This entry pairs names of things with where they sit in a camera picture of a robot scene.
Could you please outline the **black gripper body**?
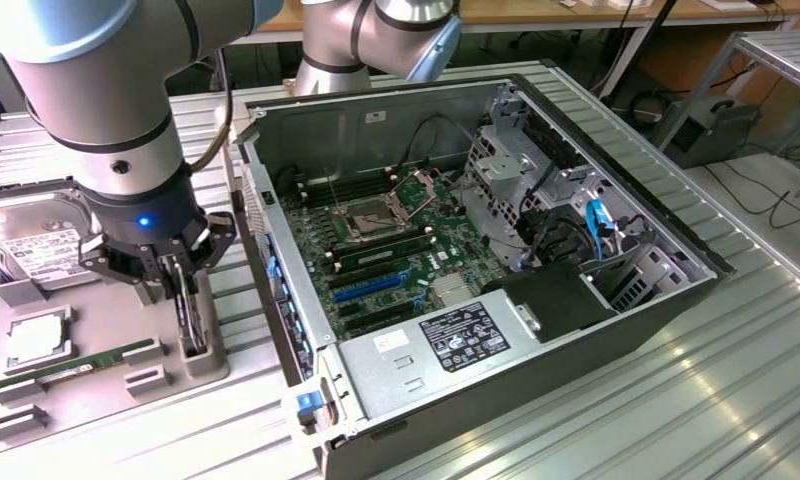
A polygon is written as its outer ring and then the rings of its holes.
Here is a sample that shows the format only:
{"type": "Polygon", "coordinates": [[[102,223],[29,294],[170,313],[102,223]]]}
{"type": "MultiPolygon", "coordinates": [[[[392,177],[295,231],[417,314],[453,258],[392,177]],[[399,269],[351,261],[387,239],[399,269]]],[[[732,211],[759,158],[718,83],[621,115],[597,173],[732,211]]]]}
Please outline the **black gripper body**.
{"type": "Polygon", "coordinates": [[[192,242],[208,226],[186,164],[160,186],[144,193],[105,196],[85,187],[80,187],[80,191],[102,233],[116,242],[154,244],[178,236],[192,242]]]}

